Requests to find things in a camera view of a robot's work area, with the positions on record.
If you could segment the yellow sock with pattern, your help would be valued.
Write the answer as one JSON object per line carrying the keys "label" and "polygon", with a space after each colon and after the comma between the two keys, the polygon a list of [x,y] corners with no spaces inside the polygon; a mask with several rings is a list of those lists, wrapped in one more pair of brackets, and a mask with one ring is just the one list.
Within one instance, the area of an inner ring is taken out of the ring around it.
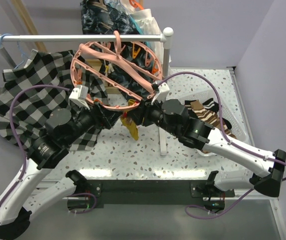
{"label": "yellow sock with pattern", "polygon": [[128,116],[128,113],[126,111],[123,112],[123,114],[120,117],[120,120],[122,125],[125,126],[129,131],[131,137],[137,141],[139,139],[138,127],[133,122],[133,120]]}

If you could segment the pink round clip hanger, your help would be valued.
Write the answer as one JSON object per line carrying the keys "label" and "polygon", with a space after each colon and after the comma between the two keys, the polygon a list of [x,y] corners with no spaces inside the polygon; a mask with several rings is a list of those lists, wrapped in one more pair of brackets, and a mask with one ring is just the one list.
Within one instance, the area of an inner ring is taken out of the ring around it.
{"label": "pink round clip hanger", "polygon": [[144,41],[126,40],[118,31],[111,40],[80,44],[70,71],[74,87],[81,88],[82,72],[86,72],[133,100],[129,106],[103,105],[113,111],[134,109],[144,100],[153,102],[162,92],[162,64],[157,55]]}

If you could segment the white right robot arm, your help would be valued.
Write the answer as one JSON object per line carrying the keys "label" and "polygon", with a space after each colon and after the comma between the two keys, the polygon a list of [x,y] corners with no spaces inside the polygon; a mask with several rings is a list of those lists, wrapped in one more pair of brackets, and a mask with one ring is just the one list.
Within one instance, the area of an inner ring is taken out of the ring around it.
{"label": "white right robot arm", "polygon": [[128,116],[137,125],[157,125],[188,148],[217,154],[244,167],[242,171],[212,171],[205,184],[210,196],[233,189],[254,189],[268,197],[279,196],[286,152],[265,151],[224,136],[218,128],[191,117],[177,99],[163,103],[143,101]]}

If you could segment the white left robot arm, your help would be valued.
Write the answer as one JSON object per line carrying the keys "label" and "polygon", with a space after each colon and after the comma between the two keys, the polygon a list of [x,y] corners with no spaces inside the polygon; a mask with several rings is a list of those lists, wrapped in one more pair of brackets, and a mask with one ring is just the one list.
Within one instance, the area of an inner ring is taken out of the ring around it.
{"label": "white left robot arm", "polygon": [[46,133],[32,142],[19,172],[0,195],[0,240],[15,240],[31,220],[58,200],[88,195],[87,179],[70,170],[54,186],[32,196],[37,185],[69,154],[69,148],[90,129],[111,129],[122,113],[100,104],[83,109],[73,118],[66,108],[53,111],[45,123]]}

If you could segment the orange plastic hanger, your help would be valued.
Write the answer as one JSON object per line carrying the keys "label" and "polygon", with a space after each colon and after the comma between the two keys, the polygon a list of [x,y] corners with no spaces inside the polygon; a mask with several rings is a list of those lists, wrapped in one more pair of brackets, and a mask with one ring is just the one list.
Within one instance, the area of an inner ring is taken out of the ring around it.
{"label": "orange plastic hanger", "polygon": [[129,0],[132,7],[139,10],[144,10],[144,0]]}

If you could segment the black white checkered shirt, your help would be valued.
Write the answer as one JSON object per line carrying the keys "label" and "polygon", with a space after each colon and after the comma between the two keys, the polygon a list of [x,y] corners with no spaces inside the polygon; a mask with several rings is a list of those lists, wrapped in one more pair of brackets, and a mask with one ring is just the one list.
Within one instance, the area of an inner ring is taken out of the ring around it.
{"label": "black white checkered shirt", "polygon": [[27,63],[18,69],[3,71],[4,86],[0,88],[0,135],[16,145],[10,123],[27,151],[32,141],[45,132],[45,122],[52,111],[70,110],[76,118],[81,109],[69,103],[64,87],[73,89],[70,66],[75,51],[54,53],[32,50]]}

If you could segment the dark blue patterned garment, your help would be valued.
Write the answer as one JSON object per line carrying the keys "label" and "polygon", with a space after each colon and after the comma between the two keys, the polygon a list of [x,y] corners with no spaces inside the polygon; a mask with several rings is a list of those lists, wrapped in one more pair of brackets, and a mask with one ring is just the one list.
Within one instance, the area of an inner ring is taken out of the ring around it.
{"label": "dark blue patterned garment", "polygon": [[[141,35],[134,22],[124,12],[107,4],[105,0],[84,0],[81,5],[82,31],[85,35],[112,35],[118,31],[121,35]],[[121,56],[140,68],[152,73],[154,61],[152,55],[143,47],[132,42],[122,42]],[[149,92],[139,85],[119,66],[102,60],[100,72],[135,94],[146,98]]]}

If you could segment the brown striped sock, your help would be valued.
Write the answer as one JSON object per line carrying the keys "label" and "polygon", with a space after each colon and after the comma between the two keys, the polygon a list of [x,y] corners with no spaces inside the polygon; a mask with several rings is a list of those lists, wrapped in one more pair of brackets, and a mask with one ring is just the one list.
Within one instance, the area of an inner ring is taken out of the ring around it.
{"label": "brown striped sock", "polygon": [[190,106],[192,111],[196,114],[196,116],[199,119],[213,125],[216,128],[219,129],[221,128],[218,113],[214,113],[210,110],[205,109],[199,100],[190,102]]}

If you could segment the white garment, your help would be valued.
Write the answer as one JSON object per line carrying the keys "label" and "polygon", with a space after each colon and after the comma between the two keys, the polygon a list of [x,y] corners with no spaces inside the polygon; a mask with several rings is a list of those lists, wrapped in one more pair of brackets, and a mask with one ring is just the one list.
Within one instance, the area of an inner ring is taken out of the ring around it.
{"label": "white garment", "polygon": [[[149,11],[148,17],[145,20],[145,27],[146,30],[148,31],[147,35],[160,35],[161,30],[158,26],[158,23],[156,19],[152,16],[151,9],[145,8],[146,11]],[[163,64],[163,53],[164,53],[164,48],[163,48],[163,43],[159,41],[153,41],[150,43],[151,49],[157,56],[158,60],[160,61],[161,64]]]}

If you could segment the white plastic basket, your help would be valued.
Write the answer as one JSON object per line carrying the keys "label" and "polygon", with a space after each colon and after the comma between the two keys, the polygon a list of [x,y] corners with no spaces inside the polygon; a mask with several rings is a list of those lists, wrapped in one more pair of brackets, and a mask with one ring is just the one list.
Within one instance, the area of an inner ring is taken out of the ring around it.
{"label": "white plastic basket", "polygon": [[[231,133],[234,134],[239,141],[249,143],[249,136],[241,120],[241,115],[232,111],[220,91],[218,91],[218,94],[222,104],[222,117],[231,123]],[[217,102],[216,94],[212,89],[196,90],[192,93],[179,96],[178,99],[182,104],[185,103],[185,101],[199,101],[200,103],[204,103],[211,99],[212,102]]]}

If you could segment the teal garment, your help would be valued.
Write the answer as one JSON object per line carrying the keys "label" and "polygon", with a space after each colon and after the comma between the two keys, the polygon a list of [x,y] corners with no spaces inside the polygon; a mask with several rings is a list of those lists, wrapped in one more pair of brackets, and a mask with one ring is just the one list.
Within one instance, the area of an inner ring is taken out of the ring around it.
{"label": "teal garment", "polygon": [[134,22],[134,25],[140,34],[146,35],[148,33],[145,27],[145,20],[148,17],[149,11],[132,7],[128,0],[106,0],[105,2],[127,14]]}

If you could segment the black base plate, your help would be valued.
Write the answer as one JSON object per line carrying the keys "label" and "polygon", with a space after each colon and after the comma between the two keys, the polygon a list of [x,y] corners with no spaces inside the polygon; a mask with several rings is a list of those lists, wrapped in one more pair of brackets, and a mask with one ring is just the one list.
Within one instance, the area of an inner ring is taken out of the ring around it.
{"label": "black base plate", "polygon": [[202,205],[206,180],[88,180],[76,193],[91,193],[104,205]]}

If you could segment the wooden frame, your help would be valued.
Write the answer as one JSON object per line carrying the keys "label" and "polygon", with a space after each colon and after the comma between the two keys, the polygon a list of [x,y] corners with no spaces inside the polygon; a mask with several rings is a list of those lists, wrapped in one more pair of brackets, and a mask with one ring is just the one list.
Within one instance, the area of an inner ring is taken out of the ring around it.
{"label": "wooden frame", "polygon": [[16,9],[18,15],[20,16],[21,20],[23,21],[27,31],[31,35],[38,35],[38,30],[30,16],[27,7],[23,3],[22,0],[11,0],[13,7]]}

